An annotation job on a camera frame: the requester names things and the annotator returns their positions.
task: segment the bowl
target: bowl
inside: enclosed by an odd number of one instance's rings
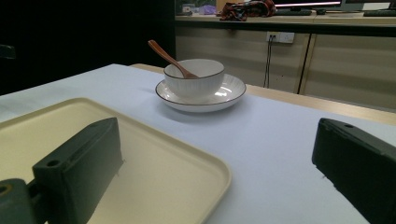
[[[179,62],[198,78],[184,78],[180,70],[172,64],[167,65],[165,83],[169,90],[186,103],[204,103],[215,94],[224,79],[224,65],[208,59],[190,59]]]

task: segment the spoon handle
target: spoon handle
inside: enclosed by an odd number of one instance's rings
[[[187,74],[190,72],[187,71],[183,66],[181,66],[174,58],[172,58],[168,53],[166,53],[163,48],[160,47],[159,44],[155,40],[149,40],[148,45],[155,51],[157,52],[161,57],[163,57],[166,61],[171,63],[172,65],[176,66],[180,72],[183,74],[183,77],[186,77]]]

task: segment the black backdrop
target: black backdrop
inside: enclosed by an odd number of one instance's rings
[[[166,62],[149,48],[155,39],[176,57],[174,0],[2,0],[0,95],[70,77],[111,63]]]

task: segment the plaid cloth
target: plaid cloth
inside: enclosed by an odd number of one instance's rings
[[[248,17],[271,17],[276,11],[273,0],[226,3],[221,21],[246,21]]]

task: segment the power cord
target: power cord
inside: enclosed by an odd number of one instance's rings
[[[265,76],[264,76],[264,85],[263,87],[268,89],[270,88],[270,64],[271,64],[271,48],[274,43],[275,35],[270,35],[268,38],[268,46],[267,46],[267,65],[265,67]]]

